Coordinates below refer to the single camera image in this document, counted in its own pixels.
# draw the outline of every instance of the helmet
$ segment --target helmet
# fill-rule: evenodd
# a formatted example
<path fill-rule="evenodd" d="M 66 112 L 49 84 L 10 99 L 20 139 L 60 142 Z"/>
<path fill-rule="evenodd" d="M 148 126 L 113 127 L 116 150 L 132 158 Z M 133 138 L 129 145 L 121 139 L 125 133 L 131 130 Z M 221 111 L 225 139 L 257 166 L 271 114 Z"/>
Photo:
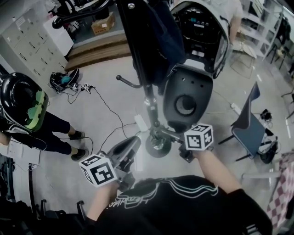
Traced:
<path fill-rule="evenodd" d="M 28 76 L 11 73 L 1 85 L 0 102 L 9 122 L 37 131 L 44 120 L 48 95 Z"/>

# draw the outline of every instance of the sneaker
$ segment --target sneaker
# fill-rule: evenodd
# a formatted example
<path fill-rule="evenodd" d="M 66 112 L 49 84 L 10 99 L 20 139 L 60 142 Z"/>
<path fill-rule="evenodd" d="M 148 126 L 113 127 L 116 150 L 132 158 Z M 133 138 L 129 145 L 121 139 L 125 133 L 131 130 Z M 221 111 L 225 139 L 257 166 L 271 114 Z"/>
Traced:
<path fill-rule="evenodd" d="M 69 134 L 68 136 L 70 140 L 79 140 L 85 137 L 85 133 L 76 130 L 74 134 Z"/>
<path fill-rule="evenodd" d="M 83 157 L 87 157 L 88 155 L 89 155 L 89 150 L 87 150 L 87 149 L 78 149 L 78 153 L 72 155 L 72 160 L 73 161 L 78 161 Z"/>

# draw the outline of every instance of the white graphic print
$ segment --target white graphic print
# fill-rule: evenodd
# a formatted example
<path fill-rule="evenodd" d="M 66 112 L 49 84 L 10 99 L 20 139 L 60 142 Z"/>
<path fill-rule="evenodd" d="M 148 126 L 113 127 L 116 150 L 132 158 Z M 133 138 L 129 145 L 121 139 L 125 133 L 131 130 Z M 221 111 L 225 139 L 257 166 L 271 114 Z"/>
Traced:
<path fill-rule="evenodd" d="M 178 194 L 187 198 L 197 198 L 203 195 L 204 193 L 210 193 L 212 196 L 215 196 L 218 193 L 218 187 L 211 187 L 207 185 L 201 185 L 197 188 L 187 188 L 179 185 L 173 179 L 164 180 L 161 182 L 157 182 L 155 189 L 150 193 L 144 196 L 128 196 L 128 195 L 119 195 L 114 202 L 108 205 L 108 207 L 119 207 L 121 204 L 124 204 L 125 209 L 135 208 L 139 206 L 141 203 L 147 204 L 150 200 L 152 200 L 158 191 L 159 185 L 161 183 L 168 183 L 171 188 Z"/>

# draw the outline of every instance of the red checkered fabric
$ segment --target red checkered fabric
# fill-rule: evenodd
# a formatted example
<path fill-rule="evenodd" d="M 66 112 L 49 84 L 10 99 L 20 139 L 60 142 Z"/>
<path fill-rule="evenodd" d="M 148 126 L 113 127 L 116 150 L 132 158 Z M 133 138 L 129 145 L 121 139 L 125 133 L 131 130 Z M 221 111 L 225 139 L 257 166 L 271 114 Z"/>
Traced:
<path fill-rule="evenodd" d="M 282 154 L 279 165 L 282 174 L 267 207 L 274 228 L 285 221 L 288 203 L 294 195 L 294 152 Z"/>

